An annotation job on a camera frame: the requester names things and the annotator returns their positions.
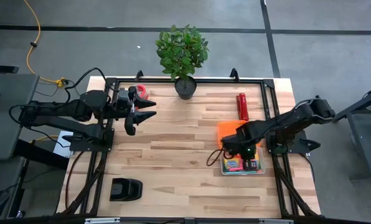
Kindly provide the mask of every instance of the metal bracket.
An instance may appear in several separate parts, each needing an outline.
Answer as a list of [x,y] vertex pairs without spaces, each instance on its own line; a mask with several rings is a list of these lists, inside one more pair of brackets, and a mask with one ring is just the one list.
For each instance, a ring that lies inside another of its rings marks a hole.
[[230,78],[234,78],[234,77],[235,77],[235,79],[234,79],[235,82],[239,82],[240,81],[240,77],[238,76],[237,69],[235,69],[235,68],[233,68],[231,70],[231,74],[230,74]]
[[195,218],[184,218],[184,224],[195,224]]
[[270,88],[275,88],[273,79],[263,79],[263,83],[265,83]]
[[107,78],[106,79],[106,85],[111,86],[116,81],[116,78]]
[[138,70],[137,75],[136,75],[136,78],[134,80],[136,82],[138,82],[138,81],[140,81],[140,77],[143,77],[143,76],[144,76],[143,71]]
[[300,131],[295,134],[295,139],[287,144],[288,153],[306,154],[319,148],[321,144],[316,141],[306,139],[306,132]]
[[279,220],[279,219],[270,219],[263,218],[259,219],[260,224],[293,224],[293,220]]
[[120,217],[113,218],[86,218],[85,224],[100,224],[100,223],[119,223],[121,222]]
[[74,152],[109,152],[112,148],[114,133],[114,129],[106,130],[106,140],[104,144],[93,144],[85,138],[82,138],[80,141],[72,141],[70,150]]

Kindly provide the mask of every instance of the potted plant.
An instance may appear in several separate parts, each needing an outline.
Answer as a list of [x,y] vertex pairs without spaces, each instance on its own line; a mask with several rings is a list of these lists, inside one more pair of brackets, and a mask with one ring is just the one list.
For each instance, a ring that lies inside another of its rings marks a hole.
[[155,41],[156,53],[165,67],[162,72],[171,74],[172,81],[176,80],[174,88],[183,100],[190,99],[197,89],[197,82],[189,74],[193,75],[195,68],[202,68],[209,51],[205,38],[195,26],[191,29],[189,26],[176,29],[173,25],[170,32],[161,32],[159,40]]

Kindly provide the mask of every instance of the black flower pot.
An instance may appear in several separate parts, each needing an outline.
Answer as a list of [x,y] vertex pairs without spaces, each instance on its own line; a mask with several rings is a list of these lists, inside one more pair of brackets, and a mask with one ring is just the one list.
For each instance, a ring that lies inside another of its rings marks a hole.
[[174,88],[180,98],[183,100],[189,100],[197,89],[197,82],[192,77],[188,77],[188,80],[178,78],[174,82]]

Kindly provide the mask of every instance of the black cable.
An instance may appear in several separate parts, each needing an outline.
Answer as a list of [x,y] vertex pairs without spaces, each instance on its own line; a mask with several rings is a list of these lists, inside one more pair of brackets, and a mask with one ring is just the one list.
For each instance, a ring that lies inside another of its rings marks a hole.
[[76,86],[90,73],[90,72],[92,72],[92,71],[94,71],[94,70],[97,70],[97,71],[99,71],[99,73],[100,73],[100,75],[103,77],[103,79],[104,79],[104,81],[105,81],[105,85],[110,89],[110,90],[112,90],[112,91],[114,91],[114,92],[119,92],[119,90],[115,90],[115,89],[113,89],[112,87],[110,87],[107,83],[106,83],[106,78],[105,78],[105,75],[104,75],[104,73],[103,73],[103,71],[101,71],[99,68],[92,68],[92,69],[89,69],[87,72],[85,72],[77,81],[76,81],[76,83],[75,84],[73,84],[72,86],[68,86],[68,87],[65,87],[64,88],[64,90],[67,92],[67,95],[68,95],[68,98],[67,98],[67,100],[65,101],[65,103],[63,104],[63,105],[61,105],[61,106],[56,106],[55,108],[61,108],[61,107],[63,107],[63,106],[66,106],[68,103],[69,103],[69,101],[71,100],[71,93],[68,91],[68,90],[70,90],[70,89],[72,89],[72,88],[76,88]]
[[[43,175],[43,174],[46,174],[46,173],[51,172],[51,171],[56,171],[56,170],[59,170],[59,169],[50,169],[50,170],[45,171],[45,172],[43,172],[43,173],[37,174],[37,175],[33,176],[31,179],[26,180],[26,181],[23,181],[22,184],[25,184],[25,183],[31,182],[32,180],[36,179],[37,177],[39,177],[39,176],[41,176],[41,175]],[[3,191],[7,191],[7,190],[9,190],[10,188],[15,187],[15,186],[20,185],[20,184],[21,184],[21,183],[19,182],[18,184],[11,185],[10,187],[4,189]]]
[[53,141],[53,142],[59,144],[59,145],[60,145],[61,147],[63,147],[63,148],[65,148],[65,147],[70,147],[70,146],[63,146],[61,143],[59,143],[59,142],[58,142],[57,140],[55,140],[55,139],[52,139],[48,134],[44,133],[43,131],[34,130],[34,129],[32,129],[32,127],[24,126],[21,122],[19,122],[19,121],[18,121],[16,118],[14,118],[13,115],[12,115],[12,109],[14,109],[14,108],[16,108],[16,107],[18,107],[18,106],[34,106],[34,105],[14,105],[14,106],[10,107],[10,109],[9,109],[9,116],[10,116],[10,118],[11,118],[15,123],[17,123],[17,124],[19,124],[19,125],[25,127],[25,128],[28,129],[28,130],[35,131],[35,132],[37,132],[37,133],[44,134],[44,135],[45,135],[46,137],[48,137],[51,141]]
[[[219,152],[218,154],[217,154],[217,156],[216,156],[216,158],[213,160],[213,162],[211,162],[211,163],[209,163],[209,159],[212,157],[212,155],[214,155],[216,152]],[[214,150],[210,155],[209,155],[209,157],[208,157],[208,159],[206,160],[206,166],[211,166],[211,165],[213,165],[216,161],[217,161],[217,159],[219,159],[219,157],[220,157],[220,155],[223,153],[223,157],[225,158],[225,159],[232,159],[234,156],[231,156],[231,157],[227,157],[226,155],[225,155],[225,151],[224,151],[224,149],[216,149],[216,150]]]
[[43,131],[38,131],[38,130],[34,130],[34,129],[32,129],[32,128],[30,128],[30,127],[25,127],[26,129],[28,129],[28,130],[31,130],[31,131],[35,131],[35,132],[37,132],[37,133],[41,133],[41,134],[44,134],[46,137],[48,137],[51,141],[53,141],[53,142],[55,142],[55,143],[57,143],[57,144],[59,144],[61,147],[70,147],[70,146],[63,146],[61,143],[59,143],[57,140],[54,140],[54,139],[52,139],[48,134],[46,134],[46,133],[44,133]]
[[[72,80],[66,80],[66,81],[68,81],[68,82],[70,82],[70,83],[72,83],[72,85],[74,85],[75,83],[72,81]],[[76,87],[75,87],[75,91],[76,91],[76,93],[78,93],[78,95],[80,96],[80,93],[78,92],[78,90],[76,89]]]
[[301,156],[303,156],[308,162],[309,162],[309,164],[310,164],[310,168],[311,168],[311,175],[312,175],[312,181],[314,182],[314,183],[316,183],[316,177],[314,176],[314,169],[312,168],[312,164],[311,164],[311,162],[310,162],[310,160],[309,160],[309,158],[307,157],[307,156],[305,156],[303,153],[299,153]]
[[45,93],[41,93],[41,92],[36,91],[36,90],[35,90],[35,93],[38,93],[38,94],[43,95],[43,96],[49,96],[49,97],[51,97],[51,96],[54,96],[54,95],[57,93],[57,90],[59,89],[59,86],[58,86],[58,85],[56,85],[56,86],[57,86],[57,87],[56,87],[56,89],[55,89],[55,91],[54,91],[54,93],[53,93],[52,95],[48,95],[48,94],[45,94]]
[[79,155],[75,158],[75,160],[72,163],[71,169],[69,170],[68,173],[68,178],[67,178],[67,185],[65,186],[65,208],[68,209],[68,186],[69,186],[69,179],[71,178],[73,168],[75,167],[75,164],[78,162],[80,156],[84,153],[80,152]]
[[53,83],[37,83],[37,84],[41,84],[41,85],[57,85],[57,84],[53,84]]

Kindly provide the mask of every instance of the black floor stripe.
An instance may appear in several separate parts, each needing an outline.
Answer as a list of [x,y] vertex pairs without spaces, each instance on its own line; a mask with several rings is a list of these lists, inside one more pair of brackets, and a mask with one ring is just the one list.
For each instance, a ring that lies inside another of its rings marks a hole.
[[[37,30],[37,26],[0,25],[0,30]],[[170,28],[161,27],[75,27],[75,26],[42,26],[42,31],[75,31],[75,32],[170,32]],[[231,29],[231,28],[200,28],[205,33],[231,34],[264,34],[265,29]]]
[[268,12],[265,0],[260,0],[261,12],[263,13],[263,22],[265,23],[267,44],[268,44],[268,53],[270,55],[271,67],[273,68],[274,78],[281,78],[279,74],[279,67],[277,56],[275,54],[273,34],[271,33],[270,20],[268,19]]
[[371,35],[371,30],[290,30],[272,29],[273,34],[300,34],[300,35]]
[[[0,25],[0,30],[37,30],[37,26]],[[266,29],[239,29],[239,28],[200,28],[206,33],[233,33],[233,34],[265,34]],[[72,31],[72,32],[160,32],[170,31],[163,27],[81,27],[81,26],[42,26],[42,31]],[[300,35],[371,35],[371,30],[297,30],[271,29],[272,34],[300,34]]]

